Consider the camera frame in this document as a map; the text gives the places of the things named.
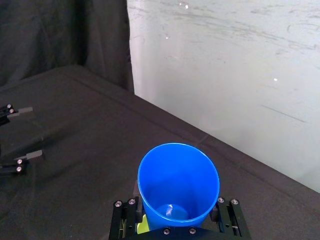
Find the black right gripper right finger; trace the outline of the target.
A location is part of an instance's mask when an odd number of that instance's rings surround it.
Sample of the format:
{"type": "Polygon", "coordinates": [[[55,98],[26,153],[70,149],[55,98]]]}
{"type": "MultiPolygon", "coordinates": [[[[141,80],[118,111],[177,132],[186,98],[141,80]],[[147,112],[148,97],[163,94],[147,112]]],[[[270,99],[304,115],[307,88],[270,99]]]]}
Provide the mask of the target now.
{"type": "Polygon", "coordinates": [[[236,198],[218,197],[210,219],[217,223],[218,231],[227,238],[251,238],[241,203],[236,198]]]}

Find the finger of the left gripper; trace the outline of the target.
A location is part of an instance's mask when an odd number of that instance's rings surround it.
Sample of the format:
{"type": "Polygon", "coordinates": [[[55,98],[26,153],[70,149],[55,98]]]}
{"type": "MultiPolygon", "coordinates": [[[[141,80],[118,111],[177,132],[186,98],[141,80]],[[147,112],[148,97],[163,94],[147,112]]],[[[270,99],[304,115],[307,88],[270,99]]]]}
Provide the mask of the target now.
{"type": "Polygon", "coordinates": [[[32,107],[15,109],[12,104],[6,104],[0,107],[1,127],[12,121],[29,120],[33,117],[34,109],[32,107]]]}
{"type": "Polygon", "coordinates": [[[28,165],[44,159],[44,152],[37,150],[26,155],[14,158],[10,162],[0,164],[1,177],[21,176],[27,172],[28,165]]]}

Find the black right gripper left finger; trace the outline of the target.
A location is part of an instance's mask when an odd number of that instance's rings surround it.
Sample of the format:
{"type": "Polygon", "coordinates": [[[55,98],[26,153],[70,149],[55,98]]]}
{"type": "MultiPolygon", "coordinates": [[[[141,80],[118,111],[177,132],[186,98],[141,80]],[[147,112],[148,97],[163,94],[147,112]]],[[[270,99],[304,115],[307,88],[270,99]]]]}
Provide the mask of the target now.
{"type": "Polygon", "coordinates": [[[126,200],[116,200],[109,229],[109,240],[124,240],[138,234],[138,224],[143,222],[144,207],[135,181],[132,196],[126,200]]]}

